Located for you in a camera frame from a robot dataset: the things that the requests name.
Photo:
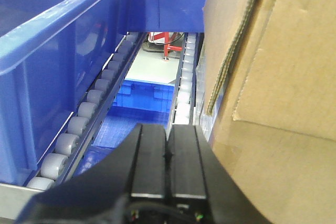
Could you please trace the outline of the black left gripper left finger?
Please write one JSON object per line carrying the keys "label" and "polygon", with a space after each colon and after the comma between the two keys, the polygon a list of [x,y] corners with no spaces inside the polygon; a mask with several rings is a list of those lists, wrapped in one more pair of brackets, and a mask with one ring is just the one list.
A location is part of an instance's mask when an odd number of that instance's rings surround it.
{"label": "black left gripper left finger", "polygon": [[165,198],[163,126],[137,124],[102,161],[28,201],[16,223],[123,223],[133,200]]}

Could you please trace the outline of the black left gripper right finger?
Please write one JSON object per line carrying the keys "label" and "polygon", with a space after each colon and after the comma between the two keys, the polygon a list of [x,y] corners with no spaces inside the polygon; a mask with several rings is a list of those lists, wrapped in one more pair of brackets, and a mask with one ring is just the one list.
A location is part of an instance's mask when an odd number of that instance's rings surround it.
{"label": "black left gripper right finger", "polygon": [[172,126],[171,195],[200,223],[269,223],[244,195],[213,153],[200,127]]}

